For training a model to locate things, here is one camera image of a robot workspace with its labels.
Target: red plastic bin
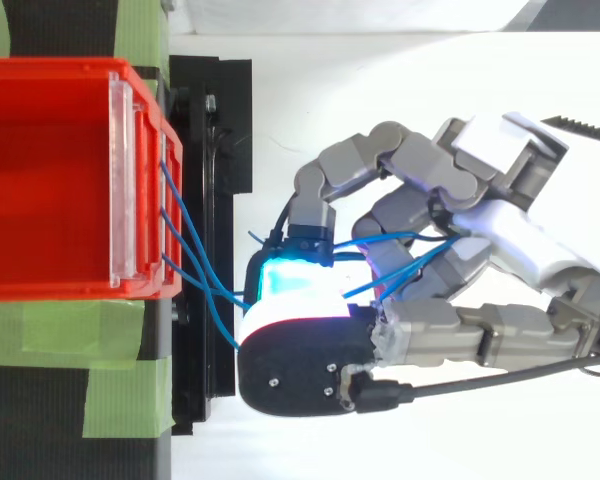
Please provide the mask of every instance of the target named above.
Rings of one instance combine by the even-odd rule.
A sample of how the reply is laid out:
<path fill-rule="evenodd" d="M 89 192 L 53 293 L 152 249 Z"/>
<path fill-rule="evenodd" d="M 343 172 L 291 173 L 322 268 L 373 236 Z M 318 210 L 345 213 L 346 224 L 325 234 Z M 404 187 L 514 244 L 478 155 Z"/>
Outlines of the red plastic bin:
<path fill-rule="evenodd" d="M 112 58 L 0 59 L 0 301 L 171 297 L 182 145 Z"/>

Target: metal bolt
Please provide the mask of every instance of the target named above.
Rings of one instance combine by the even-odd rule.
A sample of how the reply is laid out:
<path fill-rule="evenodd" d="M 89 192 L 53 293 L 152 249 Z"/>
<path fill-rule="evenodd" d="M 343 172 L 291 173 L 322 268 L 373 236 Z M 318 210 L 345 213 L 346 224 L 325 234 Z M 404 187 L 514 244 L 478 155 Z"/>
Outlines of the metal bolt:
<path fill-rule="evenodd" d="M 207 95 L 204 99 L 204 107 L 207 110 L 207 113 L 216 113 L 216 110 L 218 109 L 216 105 L 216 96 Z"/>

